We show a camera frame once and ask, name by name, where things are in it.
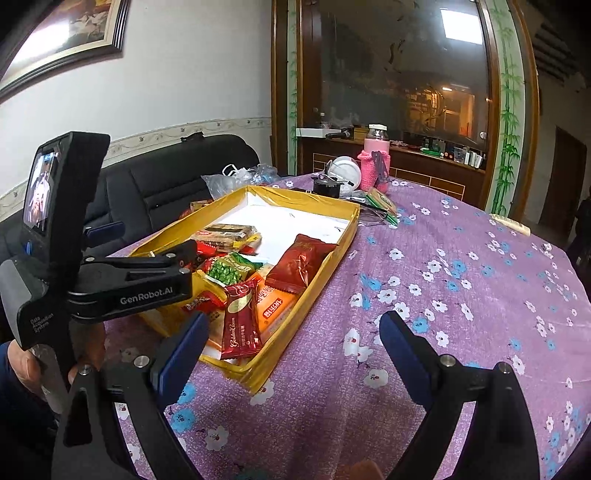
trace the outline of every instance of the finger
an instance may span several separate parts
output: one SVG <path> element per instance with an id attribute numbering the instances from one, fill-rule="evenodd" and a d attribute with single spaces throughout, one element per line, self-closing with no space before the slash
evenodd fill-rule
<path id="1" fill-rule="evenodd" d="M 364 460 L 351 467 L 350 480 L 384 480 L 378 465 L 371 460 Z"/>
<path id="2" fill-rule="evenodd" d="M 92 325 L 89 331 L 85 360 L 97 370 L 103 365 L 105 360 L 105 325 L 103 323 Z"/>
<path id="3" fill-rule="evenodd" d="M 34 393 L 41 391 L 41 368 L 30 351 L 23 351 L 16 340 L 8 345 L 8 361 L 19 381 Z"/>

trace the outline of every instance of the orange snack package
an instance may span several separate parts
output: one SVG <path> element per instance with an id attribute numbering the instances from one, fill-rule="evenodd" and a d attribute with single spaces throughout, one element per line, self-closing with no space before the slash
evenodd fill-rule
<path id="1" fill-rule="evenodd" d="M 272 265 L 264 265 L 255 272 L 251 279 L 258 279 L 256 291 L 256 319 L 261 334 L 261 342 L 264 345 L 267 340 L 281 326 L 291 308 L 296 303 L 298 295 L 286 291 L 277 290 L 265 283 L 267 273 Z"/>

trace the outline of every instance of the ceiling light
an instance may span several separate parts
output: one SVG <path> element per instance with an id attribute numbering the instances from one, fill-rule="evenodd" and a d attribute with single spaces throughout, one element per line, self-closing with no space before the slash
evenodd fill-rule
<path id="1" fill-rule="evenodd" d="M 441 9 L 441 18 L 447 38 L 482 45 L 482 29 L 478 16 Z"/>

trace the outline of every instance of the green bamboo painting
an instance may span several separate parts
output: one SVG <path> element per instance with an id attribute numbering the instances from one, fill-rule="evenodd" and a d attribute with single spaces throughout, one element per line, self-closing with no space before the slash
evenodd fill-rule
<path id="1" fill-rule="evenodd" d="M 287 173 L 297 174 L 297 6 L 287 4 Z"/>
<path id="2" fill-rule="evenodd" d="M 499 69 L 501 72 L 501 115 L 499 129 L 499 153 L 497 155 L 496 179 L 493 182 L 491 213 L 506 216 L 513 197 L 522 150 L 522 122 L 524 112 L 522 92 L 524 91 L 521 58 L 514 61 L 514 53 L 519 54 L 515 26 L 505 2 L 504 8 L 489 9 L 497 47 L 499 49 Z"/>

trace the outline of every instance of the small screen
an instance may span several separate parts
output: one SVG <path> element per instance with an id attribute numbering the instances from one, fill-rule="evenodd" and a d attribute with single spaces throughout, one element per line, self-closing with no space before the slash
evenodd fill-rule
<path id="1" fill-rule="evenodd" d="M 27 187 L 23 222 L 37 233 L 45 235 L 49 215 L 51 189 L 57 170 L 59 154 L 56 150 L 37 154 Z"/>

